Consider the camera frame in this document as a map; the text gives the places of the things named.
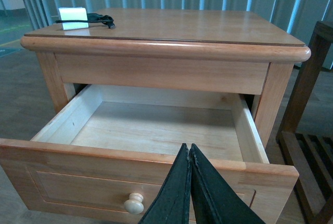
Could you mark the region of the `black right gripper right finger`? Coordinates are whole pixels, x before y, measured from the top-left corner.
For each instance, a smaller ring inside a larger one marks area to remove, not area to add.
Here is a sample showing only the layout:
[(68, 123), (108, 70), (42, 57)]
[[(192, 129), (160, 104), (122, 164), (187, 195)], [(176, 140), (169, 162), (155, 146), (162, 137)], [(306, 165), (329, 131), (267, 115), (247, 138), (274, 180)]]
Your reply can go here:
[(195, 145), (191, 160), (191, 197), (196, 223), (263, 223)]

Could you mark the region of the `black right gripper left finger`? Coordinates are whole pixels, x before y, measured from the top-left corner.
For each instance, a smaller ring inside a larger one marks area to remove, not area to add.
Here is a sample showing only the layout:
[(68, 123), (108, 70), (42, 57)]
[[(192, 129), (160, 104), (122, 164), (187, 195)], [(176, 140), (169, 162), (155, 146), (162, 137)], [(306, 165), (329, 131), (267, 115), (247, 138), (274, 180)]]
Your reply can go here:
[(189, 223), (191, 163), (182, 144), (163, 185), (139, 223)]

